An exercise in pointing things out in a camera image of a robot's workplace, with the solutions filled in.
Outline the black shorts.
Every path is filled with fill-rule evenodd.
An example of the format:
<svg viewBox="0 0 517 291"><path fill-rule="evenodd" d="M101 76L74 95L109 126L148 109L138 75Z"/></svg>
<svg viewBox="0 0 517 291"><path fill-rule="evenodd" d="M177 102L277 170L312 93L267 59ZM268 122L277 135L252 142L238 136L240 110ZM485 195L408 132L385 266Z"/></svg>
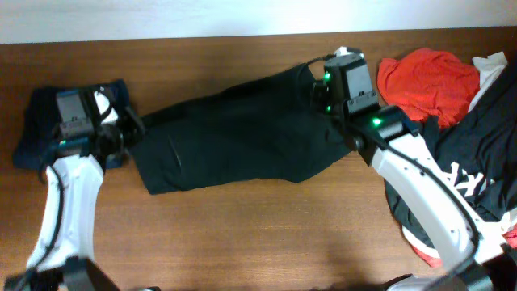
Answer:
<svg viewBox="0 0 517 291"><path fill-rule="evenodd" d="M146 135L130 154L146 189L319 174L350 151L332 121L309 109L314 80L298 65L144 116Z"/></svg>

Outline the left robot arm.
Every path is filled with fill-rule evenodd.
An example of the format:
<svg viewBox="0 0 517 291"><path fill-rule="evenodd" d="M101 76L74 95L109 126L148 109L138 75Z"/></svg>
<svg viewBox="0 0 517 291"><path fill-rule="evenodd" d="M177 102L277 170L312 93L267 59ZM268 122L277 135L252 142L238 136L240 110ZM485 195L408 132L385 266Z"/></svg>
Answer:
<svg viewBox="0 0 517 291"><path fill-rule="evenodd" d="M122 155L145 126L120 108L110 85L59 91L59 119L44 152L48 186L40 233L26 270L5 280L6 290L116 290L96 264L95 208L107 160Z"/></svg>

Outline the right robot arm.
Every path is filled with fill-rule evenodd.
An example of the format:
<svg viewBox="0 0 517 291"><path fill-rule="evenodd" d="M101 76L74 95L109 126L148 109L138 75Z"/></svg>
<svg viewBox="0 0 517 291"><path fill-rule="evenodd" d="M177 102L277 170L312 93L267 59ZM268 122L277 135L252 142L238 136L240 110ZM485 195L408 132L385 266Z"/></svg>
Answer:
<svg viewBox="0 0 517 291"><path fill-rule="evenodd" d="M405 201L445 268L436 278L409 274L369 288L514 290L515 249L451 185L409 117L396 106L380 106L363 54L336 52L321 60L324 75L313 84L312 107Z"/></svg>

